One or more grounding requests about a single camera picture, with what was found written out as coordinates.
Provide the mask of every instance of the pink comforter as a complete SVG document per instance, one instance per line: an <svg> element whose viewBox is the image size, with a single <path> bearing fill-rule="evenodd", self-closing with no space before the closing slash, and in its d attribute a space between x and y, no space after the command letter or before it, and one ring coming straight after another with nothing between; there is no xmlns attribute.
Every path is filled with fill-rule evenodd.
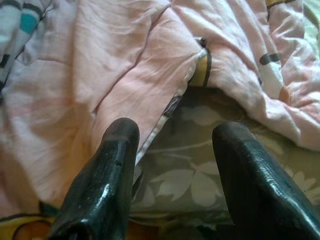
<svg viewBox="0 0 320 240"><path fill-rule="evenodd" d="M320 149L320 67L303 4L261 0L53 0L15 60L1 107L0 216L59 206L120 117L140 128L137 161L205 51L208 87L253 119Z"/></svg>

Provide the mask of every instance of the bedding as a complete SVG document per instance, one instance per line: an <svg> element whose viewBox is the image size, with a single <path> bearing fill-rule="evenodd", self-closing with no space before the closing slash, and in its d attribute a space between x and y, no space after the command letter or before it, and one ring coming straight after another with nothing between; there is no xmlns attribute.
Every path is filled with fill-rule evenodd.
<svg viewBox="0 0 320 240"><path fill-rule="evenodd" d="M0 2L0 91L6 84L15 58L30 39L49 3L49 0Z"/></svg>
<svg viewBox="0 0 320 240"><path fill-rule="evenodd" d="M23 8L22 1L11 0L3 1L1 10L7 5L15 8L8 4L13 2ZM196 123L184 130L199 138L188 142L178 134L185 139L167 135L158 140L172 143L170 147L155 141L162 147L152 146L139 166L144 180L133 213L197 212L221 206L225 214L217 169L208 152L210 139L203 138L219 121L243 118L250 125L256 120L267 127L258 129L318 151L320 67L314 48L304 39L303 11L302 0L52 0L1 91L1 216L38 212L39 201L59 207L104 130L121 117L133 119L140 128L137 164L168 119L184 125L170 118L172 114ZM18 26L10 33L19 31ZM8 39L7 32L1 34L5 36L1 39ZM194 36L206 39L205 48ZM2 49L1 61L5 53ZM175 111L191 78L191 86L219 88L238 105L222 105L218 112L214 102L192 100L188 103L192 107L181 108L183 113ZM218 96L226 104L231 99L225 95L210 93L208 98ZM270 137L263 138L277 146ZM278 145L290 143L286 138ZM180 149L190 145L195 145L191 149L199 154L199 162L180 155ZM277 154L282 153L281 146L275 148ZM307 151L313 156L310 164L318 159L313 151ZM161 162L157 172L150 167L155 164L150 156ZM301 174L288 168L299 179L306 176L317 203L313 170ZM156 205L160 199L169 204Z"/></svg>

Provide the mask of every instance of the wrinkled fabric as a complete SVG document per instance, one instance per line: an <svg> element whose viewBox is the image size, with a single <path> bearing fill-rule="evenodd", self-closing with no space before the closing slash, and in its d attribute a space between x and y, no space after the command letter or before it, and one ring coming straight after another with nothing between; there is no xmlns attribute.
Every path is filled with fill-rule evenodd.
<svg viewBox="0 0 320 240"><path fill-rule="evenodd" d="M202 50L165 0L48 9L4 88L1 216L59 207L117 118L138 124L141 148Z"/></svg>
<svg viewBox="0 0 320 240"><path fill-rule="evenodd" d="M0 2L0 91L15 58L30 39L50 0Z"/></svg>
<svg viewBox="0 0 320 240"><path fill-rule="evenodd" d="M204 87L318 151L320 67L303 10L302 0L53 0L2 91L0 213L59 207L117 118L137 122L139 160L204 56L193 36L207 42Z"/></svg>

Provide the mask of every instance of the floral pattern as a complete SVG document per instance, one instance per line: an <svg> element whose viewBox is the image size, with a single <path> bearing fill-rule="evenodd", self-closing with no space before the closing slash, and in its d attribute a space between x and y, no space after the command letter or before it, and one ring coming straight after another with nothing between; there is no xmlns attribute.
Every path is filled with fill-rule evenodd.
<svg viewBox="0 0 320 240"><path fill-rule="evenodd" d="M248 118L234 100L221 92L205 94L203 89L193 89L182 98L140 162L144 179L132 204L132 214L150 221L152 214L145 217L146 213L182 218L184 213L206 212L230 220L211 140L213 128L228 120L248 125L320 209L319 152L299 148Z"/></svg>

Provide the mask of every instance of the bed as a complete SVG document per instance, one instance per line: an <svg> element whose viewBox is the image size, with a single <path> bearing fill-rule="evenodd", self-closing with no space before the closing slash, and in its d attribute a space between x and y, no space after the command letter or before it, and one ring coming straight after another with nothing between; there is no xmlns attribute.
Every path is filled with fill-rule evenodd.
<svg viewBox="0 0 320 240"><path fill-rule="evenodd" d="M317 59L318 9L318 1L304 1L304 38ZM201 78L201 71L205 71L205 67L197 68L194 78ZM246 111L221 90L190 86L138 165L143 179L131 207L134 221L170 228L185 224L214 229L216 223L231 220L211 141L212 130L229 120L248 125L320 210L319 152L298 147L250 119Z"/></svg>
<svg viewBox="0 0 320 240"><path fill-rule="evenodd" d="M130 219L164 238L230 222L211 140L229 120L320 210L319 1L3 2L34 16L0 52L1 217L58 208L120 117L140 128Z"/></svg>

